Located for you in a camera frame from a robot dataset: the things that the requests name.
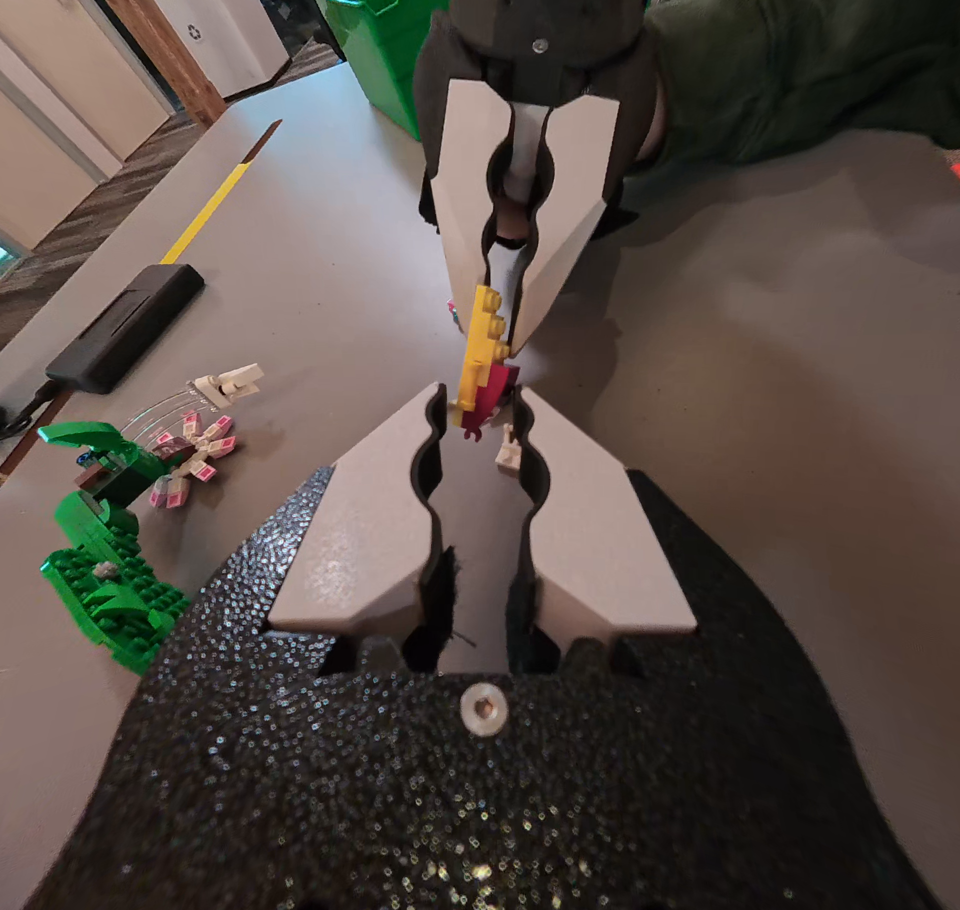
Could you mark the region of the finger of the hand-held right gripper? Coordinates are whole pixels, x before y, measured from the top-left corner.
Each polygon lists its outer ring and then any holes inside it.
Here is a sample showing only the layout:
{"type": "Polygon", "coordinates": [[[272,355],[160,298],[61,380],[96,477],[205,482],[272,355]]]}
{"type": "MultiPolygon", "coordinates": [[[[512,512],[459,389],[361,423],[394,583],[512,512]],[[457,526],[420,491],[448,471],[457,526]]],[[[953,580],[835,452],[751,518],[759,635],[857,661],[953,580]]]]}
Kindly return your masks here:
{"type": "Polygon", "coordinates": [[[510,144],[513,109],[482,80],[449,83],[438,156],[438,231],[461,327],[489,277],[496,232],[495,161],[510,144]]]}
{"type": "Polygon", "coordinates": [[[510,350],[521,351],[545,320],[603,216],[619,102],[581,96],[550,111],[539,148],[549,188],[534,210],[534,248],[513,302],[510,350]]]}

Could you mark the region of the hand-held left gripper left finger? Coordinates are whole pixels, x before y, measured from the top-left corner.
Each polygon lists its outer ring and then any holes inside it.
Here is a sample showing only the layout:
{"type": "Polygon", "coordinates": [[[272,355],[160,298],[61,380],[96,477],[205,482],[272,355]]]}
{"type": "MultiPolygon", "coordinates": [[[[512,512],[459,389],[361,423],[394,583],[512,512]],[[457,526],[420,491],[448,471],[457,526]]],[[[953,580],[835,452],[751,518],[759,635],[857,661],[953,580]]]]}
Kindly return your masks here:
{"type": "Polygon", "coordinates": [[[333,466],[273,601],[268,626],[306,634],[408,634],[434,549],[415,459],[446,427],[447,389],[429,384],[333,466]]]}

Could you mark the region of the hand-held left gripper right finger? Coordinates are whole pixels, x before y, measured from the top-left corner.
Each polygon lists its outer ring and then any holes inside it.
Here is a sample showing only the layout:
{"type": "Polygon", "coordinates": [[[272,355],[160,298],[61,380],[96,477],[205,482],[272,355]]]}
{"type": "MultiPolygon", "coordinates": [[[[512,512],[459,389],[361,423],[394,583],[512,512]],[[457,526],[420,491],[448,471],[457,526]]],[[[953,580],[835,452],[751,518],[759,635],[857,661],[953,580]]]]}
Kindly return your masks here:
{"type": "Polygon", "coordinates": [[[529,546],[534,625],[555,644],[688,634],[697,619],[625,466],[530,388],[514,404],[523,471],[546,471],[529,546]]]}

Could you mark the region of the yellow and magenta lego piece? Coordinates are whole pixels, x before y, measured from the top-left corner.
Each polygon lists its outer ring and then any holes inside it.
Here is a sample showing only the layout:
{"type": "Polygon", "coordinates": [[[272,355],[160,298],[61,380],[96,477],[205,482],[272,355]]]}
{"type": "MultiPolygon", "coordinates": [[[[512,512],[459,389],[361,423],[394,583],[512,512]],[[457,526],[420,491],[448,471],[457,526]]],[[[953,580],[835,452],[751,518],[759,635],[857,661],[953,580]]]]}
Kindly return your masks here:
{"type": "Polygon", "coordinates": [[[452,412],[452,422],[463,437],[476,442],[486,423],[508,401],[520,374],[520,369],[508,362],[511,351],[503,340],[506,320],[499,315],[500,307],[497,291],[476,287],[452,412]]]}

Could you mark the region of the person's right forearm green sleeve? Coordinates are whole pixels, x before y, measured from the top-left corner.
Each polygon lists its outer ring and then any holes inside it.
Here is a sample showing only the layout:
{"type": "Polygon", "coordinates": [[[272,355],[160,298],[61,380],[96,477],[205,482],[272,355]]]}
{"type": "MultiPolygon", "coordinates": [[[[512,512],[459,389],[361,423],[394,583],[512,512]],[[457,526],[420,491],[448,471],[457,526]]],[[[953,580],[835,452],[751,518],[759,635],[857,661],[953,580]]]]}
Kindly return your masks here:
{"type": "Polygon", "coordinates": [[[748,164],[850,130],[959,146],[959,0],[658,0],[650,163],[748,164]]]}

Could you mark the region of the pink and white lego flower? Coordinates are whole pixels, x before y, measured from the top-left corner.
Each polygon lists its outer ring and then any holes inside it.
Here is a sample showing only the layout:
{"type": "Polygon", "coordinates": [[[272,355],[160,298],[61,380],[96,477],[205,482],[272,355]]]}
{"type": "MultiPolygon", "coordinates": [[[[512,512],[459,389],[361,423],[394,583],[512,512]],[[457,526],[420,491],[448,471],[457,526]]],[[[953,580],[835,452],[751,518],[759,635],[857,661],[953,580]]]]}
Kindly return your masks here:
{"type": "Polygon", "coordinates": [[[236,446],[234,420],[216,417],[209,426],[198,412],[186,412],[179,428],[159,435],[149,452],[158,457],[165,472],[150,491],[152,508],[182,508],[192,482],[207,482],[217,474],[216,460],[229,455],[236,446]]]}

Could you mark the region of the white lego hinge piece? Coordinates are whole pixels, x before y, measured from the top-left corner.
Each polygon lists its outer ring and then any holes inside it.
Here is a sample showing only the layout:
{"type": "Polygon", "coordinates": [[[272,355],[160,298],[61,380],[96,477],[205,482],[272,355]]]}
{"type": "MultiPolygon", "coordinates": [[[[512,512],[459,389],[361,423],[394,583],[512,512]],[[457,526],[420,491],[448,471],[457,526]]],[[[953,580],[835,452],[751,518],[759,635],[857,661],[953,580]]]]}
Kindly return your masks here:
{"type": "Polygon", "coordinates": [[[190,385],[212,406],[226,410],[237,401],[257,394],[264,375],[258,364],[249,364],[221,374],[198,377],[190,385]]]}

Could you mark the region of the clear curved lego piece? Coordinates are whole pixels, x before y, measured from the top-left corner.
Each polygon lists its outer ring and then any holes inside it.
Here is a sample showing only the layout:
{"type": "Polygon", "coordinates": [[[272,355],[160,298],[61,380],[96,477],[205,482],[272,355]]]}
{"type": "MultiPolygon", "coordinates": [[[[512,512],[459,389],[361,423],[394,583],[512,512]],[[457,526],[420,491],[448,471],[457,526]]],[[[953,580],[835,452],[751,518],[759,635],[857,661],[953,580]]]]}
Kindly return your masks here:
{"type": "Polygon", "coordinates": [[[192,412],[208,412],[209,403],[195,388],[179,389],[138,412],[120,433],[141,448],[151,450],[165,434],[182,436],[186,416],[192,412]]]}

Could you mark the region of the green lego plant build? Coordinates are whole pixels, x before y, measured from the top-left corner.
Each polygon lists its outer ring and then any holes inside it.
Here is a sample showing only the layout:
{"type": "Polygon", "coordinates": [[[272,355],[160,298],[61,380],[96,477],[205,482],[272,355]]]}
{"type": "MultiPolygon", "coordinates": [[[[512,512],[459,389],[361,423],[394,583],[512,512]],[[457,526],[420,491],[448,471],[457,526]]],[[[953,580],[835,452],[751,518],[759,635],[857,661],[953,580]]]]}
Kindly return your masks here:
{"type": "Polygon", "coordinates": [[[68,545],[47,556],[42,576],[92,644],[143,676],[189,602],[142,555],[130,506],[156,484],[166,496],[174,469],[195,448],[176,436],[145,448],[113,424],[96,421],[54,423],[40,428],[38,437],[80,449],[74,488],[54,510],[68,545]]]}

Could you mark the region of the person's right hand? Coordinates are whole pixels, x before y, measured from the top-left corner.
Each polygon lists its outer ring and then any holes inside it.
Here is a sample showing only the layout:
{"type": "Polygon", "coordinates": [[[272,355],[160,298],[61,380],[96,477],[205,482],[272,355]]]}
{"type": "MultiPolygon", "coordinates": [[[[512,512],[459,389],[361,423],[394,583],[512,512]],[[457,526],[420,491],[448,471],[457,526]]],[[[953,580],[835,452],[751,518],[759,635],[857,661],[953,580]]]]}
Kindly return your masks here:
{"type": "Polygon", "coordinates": [[[640,169],[648,169],[653,166],[656,159],[663,151],[666,141],[668,127],[668,105],[666,88],[660,76],[656,79],[656,100],[654,106],[654,115],[649,130],[644,138],[637,157],[634,160],[635,165],[640,169]]]}

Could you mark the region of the yellow tape strip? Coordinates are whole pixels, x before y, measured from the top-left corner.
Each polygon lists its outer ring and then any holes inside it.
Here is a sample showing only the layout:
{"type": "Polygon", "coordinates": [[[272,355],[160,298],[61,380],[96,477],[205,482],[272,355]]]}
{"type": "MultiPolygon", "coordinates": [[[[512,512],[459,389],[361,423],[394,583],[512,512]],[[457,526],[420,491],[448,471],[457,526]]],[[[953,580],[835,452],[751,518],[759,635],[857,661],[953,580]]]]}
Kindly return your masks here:
{"type": "Polygon", "coordinates": [[[181,257],[185,255],[186,250],[196,240],[200,232],[203,231],[217,210],[230,196],[236,185],[254,164],[254,160],[257,159],[259,152],[267,145],[272,135],[274,135],[281,126],[282,119],[270,123],[244,158],[230,171],[217,190],[186,226],[186,229],[181,232],[174,244],[164,254],[159,261],[161,266],[173,266],[181,261],[181,257]]]}

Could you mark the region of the white recycling bins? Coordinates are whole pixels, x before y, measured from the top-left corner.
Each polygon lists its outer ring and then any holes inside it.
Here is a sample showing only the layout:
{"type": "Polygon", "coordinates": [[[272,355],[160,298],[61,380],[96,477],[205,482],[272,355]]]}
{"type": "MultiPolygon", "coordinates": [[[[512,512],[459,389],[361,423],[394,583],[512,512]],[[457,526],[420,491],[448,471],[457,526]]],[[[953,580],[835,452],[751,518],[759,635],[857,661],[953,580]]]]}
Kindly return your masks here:
{"type": "Polygon", "coordinates": [[[290,56],[261,0],[154,0],[224,100],[274,83],[290,56]]]}

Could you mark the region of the black power adapter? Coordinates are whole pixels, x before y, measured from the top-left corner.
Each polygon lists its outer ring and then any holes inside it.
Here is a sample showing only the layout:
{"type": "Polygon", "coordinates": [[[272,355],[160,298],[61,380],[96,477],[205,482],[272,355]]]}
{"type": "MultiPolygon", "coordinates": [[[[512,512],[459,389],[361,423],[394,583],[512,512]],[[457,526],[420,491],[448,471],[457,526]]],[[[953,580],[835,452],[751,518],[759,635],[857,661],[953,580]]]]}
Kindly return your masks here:
{"type": "Polygon", "coordinates": [[[61,389],[112,393],[205,286],[188,264],[142,269],[47,366],[47,380],[61,389]]]}

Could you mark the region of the white cabinet doors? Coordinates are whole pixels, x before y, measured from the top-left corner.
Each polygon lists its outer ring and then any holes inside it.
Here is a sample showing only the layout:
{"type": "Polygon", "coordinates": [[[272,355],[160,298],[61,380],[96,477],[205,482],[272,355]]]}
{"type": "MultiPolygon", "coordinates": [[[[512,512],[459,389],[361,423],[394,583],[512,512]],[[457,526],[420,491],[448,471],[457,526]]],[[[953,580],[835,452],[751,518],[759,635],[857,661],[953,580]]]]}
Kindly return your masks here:
{"type": "Polygon", "coordinates": [[[31,252],[173,115],[93,0],[1,0],[1,231],[31,252]]]}

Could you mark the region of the wooden post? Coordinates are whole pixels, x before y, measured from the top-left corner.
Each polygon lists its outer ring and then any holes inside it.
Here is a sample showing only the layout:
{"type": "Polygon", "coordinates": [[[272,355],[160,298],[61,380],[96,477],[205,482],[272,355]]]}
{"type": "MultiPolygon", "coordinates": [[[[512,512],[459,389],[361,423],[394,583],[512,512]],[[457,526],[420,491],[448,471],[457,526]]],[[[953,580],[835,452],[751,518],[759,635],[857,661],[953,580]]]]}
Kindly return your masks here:
{"type": "Polygon", "coordinates": [[[227,110],[155,0],[104,0],[178,96],[191,119],[208,130],[227,110]]]}

